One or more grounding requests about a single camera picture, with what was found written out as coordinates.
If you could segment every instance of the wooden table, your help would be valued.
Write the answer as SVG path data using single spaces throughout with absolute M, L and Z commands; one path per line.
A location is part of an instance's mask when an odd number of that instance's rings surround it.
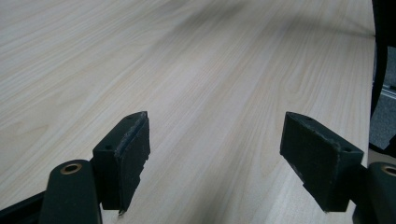
M 151 154 L 105 223 L 350 223 L 279 155 L 286 111 L 368 144 L 369 0 L 0 2 L 0 208 L 147 110 Z

